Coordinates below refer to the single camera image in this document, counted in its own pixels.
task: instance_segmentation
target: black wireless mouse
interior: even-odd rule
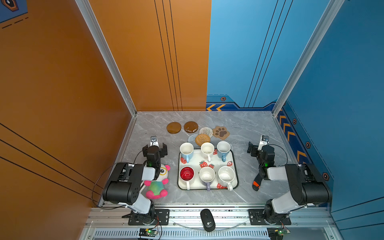
[[[215,220],[209,209],[203,209],[200,212],[200,217],[201,221],[203,222],[203,227],[205,231],[212,232],[213,230],[215,230]]]

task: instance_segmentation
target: plush toy's head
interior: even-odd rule
[[[159,177],[157,178],[157,180],[155,180],[156,182],[161,182],[163,181],[164,179],[168,178],[168,171],[170,170],[170,166],[169,165],[164,165],[164,164],[161,164],[161,167],[160,167],[160,175]]]

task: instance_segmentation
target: orange wall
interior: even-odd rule
[[[131,116],[76,3],[27,4],[0,23],[0,235],[77,239]]]
[[[90,0],[138,111],[205,110],[211,0]]]

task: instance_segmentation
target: green plush belly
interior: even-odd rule
[[[155,196],[160,195],[160,192],[163,189],[163,182],[151,182],[151,185],[149,186],[149,190],[151,190]]]

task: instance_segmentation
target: tray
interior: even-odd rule
[[[217,188],[217,184],[218,184],[218,181],[217,181],[217,172],[218,170],[222,167],[222,166],[227,166],[227,164],[229,162],[232,162],[232,165],[229,166],[230,168],[232,168],[234,171],[235,171],[235,179],[232,181],[232,186],[233,188],[237,188],[237,186],[239,185],[239,180],[238,180],[238,177],[237,177],[237,171],[236,171],[236,164],[235,164],[235,158],[233,156],[233,152],[232,150],[230,150],[230,154],[227,155],[227,160],[225,162],[223,162],[221,160],[221,158],[219,158],[217,156],[217,154],[214,154],[213,157],[211,158],[211,162],[208,162],[207,160],[205,160],[202,156],[201,156],[201,150],[200,149],[194,149],[194,154],[193,154],[193,157],[191,158],[191,160],[189,161],[189,163],[182,163],[181,162],[181,153],[179,154],[179,170],[177,171],[177,185],[180,189],[182,190],[187,190],[187,184],[185,184],[181,179],[180,179],[180,176],[179,176],[179,172],[180,170],[183,168],[183,167],[191,167],[193,168],[193,170],[195,171],[195,180],[193,183],[190,184],[190,190],[205,190],[207,191],[207,186],[205,185],[205,183],[203,183],[199,177],[199,171],[200,169],[202,168],[200,166],[200,162],[204,161],[207,163],[207,165],[209,166],[210,164],[213,164],[214,165],[214,170],[215,170],[215,179],[211,182],[211,189],[217,189],[217,190],[227,190],[227,188],[225,189],[218,189]]]

